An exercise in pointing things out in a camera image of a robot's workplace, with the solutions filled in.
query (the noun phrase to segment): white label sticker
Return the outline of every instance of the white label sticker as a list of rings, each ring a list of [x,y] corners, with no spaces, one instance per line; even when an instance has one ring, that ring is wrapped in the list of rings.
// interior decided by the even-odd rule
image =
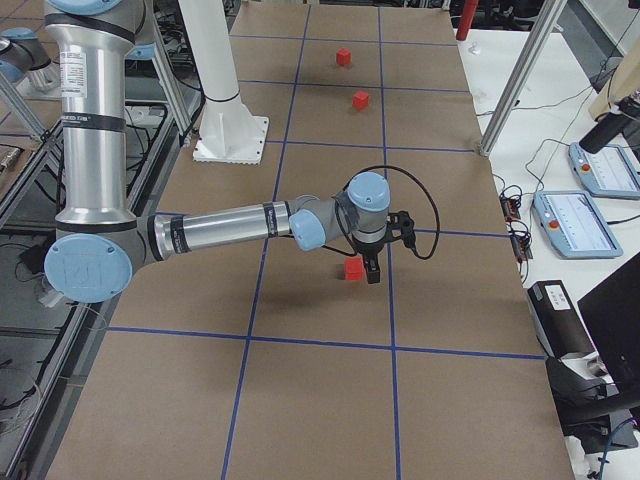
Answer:
[[[87,55],[60,52],[60,93],[63,97],[87,97]]]
[[[571,310],[571,304],[560,285],[545,285],[544,288],[554,310]]]

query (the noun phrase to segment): red pole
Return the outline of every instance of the red pole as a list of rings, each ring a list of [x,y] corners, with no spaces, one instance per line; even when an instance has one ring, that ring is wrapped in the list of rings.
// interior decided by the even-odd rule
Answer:
[[[464,41],[467,39],[471,23],[473,23],[473,17],[476,14],[476,8],[478,8],[478,0],[466,0],[466,2],[464,2],[464,10],[462,11],[460,23],[458,24],[456,40]]]

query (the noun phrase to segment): white table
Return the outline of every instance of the white table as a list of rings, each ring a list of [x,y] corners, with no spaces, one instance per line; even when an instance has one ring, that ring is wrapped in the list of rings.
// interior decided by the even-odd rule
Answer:
[[[472,30],[467,40],[459,43],[477,113],[495,109],[526,38],[527,33],[522,32]],[[518,107],[555,104],[588,86],[587,77],[562,35],[553,33],[520,95]],[[517,184],[524,192],[533,192],[538,182],[526,172],[525,163],[533,157],[546,138],[565,143],[580,140],[595,124],[588,113],[588,107],[595,96],[593,90],[587,90],[557,107],[513,111],[490,155],[494,173],[504,178],[507,185]],[[578,109],[580,111],[575,122],[563,138]],[[489,115],[479,117],[481,130],[484,131],[489,119]],[[626,145],[622,137],[613,143]],[[540,175],[550,160],[543,177],[546,190],[582,189],[572,173],[567,150],[565,146],[547,142],[532,164],[532,170]],[[633,154],[630,153],[629,156],[635,162]],[[497,181],[496,186],[500,190],[501,182]],[[521,207],[521,216],[529,225],[533,236],[534,259],[528,265],[525,288],[539,280],[560,279],[571,299],[577,302],[640,251],[640,220],[637,220],[611,227],[624,250],[622,257],[611,260],[563,259],[553,251],[546,234],[536,222],[530,221],[531,201],[531,195],[525,196]],[[607,220],[631,217],[640,210],[640,203],[632,200],[596,199],[596,203]],[[598,455],[588,457],[592,469],[598,470]],[[640,449],[613,452],[608,459],[611,463],[605,469],[604,478],[607,480],[640,478]]]

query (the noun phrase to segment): red block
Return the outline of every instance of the red block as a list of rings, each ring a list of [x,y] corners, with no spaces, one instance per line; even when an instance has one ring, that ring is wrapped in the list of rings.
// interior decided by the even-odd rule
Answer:
[[[344,261],[344,279],[357,281],[364,278],[364,263],[362,258],[353,257],[347,258]]]
[[[358,110],[367,108],[369,106],[369,94],[367,92],[356,92],[353,96],[353,106]]]
[[[336,63],[341,67],[346,67],[351,63],[351,52],[346,48],[341,48],[336,53]]]

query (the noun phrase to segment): light blue joint cover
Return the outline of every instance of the light blue joint cover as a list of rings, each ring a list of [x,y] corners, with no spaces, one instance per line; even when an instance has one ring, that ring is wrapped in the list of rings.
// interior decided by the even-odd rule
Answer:
[[[108,12],[122,0],[47,0],[52,7],[72,15],[99,15]]]
[[[15,65],[3,61],[0,61],[0,73],[4,75],[4,78],[9,83],[19,82],[25,76],[25,73],[21,72]]]
[[[44,271],[53,288],[82,303],[115,297],[133,275],[131,260],[118,244],[86,233],[57,240],[47,252]]]
[[[391,203],[389,183],[374,172],[359,173],[353,177],[347,194],[356,207],[366,212],[381,212],[389,208]]]
[[[300,250],[304,252],[320,248],[327,241],[322,222],[309,210],[302,209],[291,215],[289,227]]]
[[[33,30],[30,30],[26,27],[16,27],[5,30],[0,33],[0,36],[7,38],[9,40],[37,40],[38,37]]]
[[[155,43],[136,45],[126,57],[126,60],[151,60],[156,55]]]

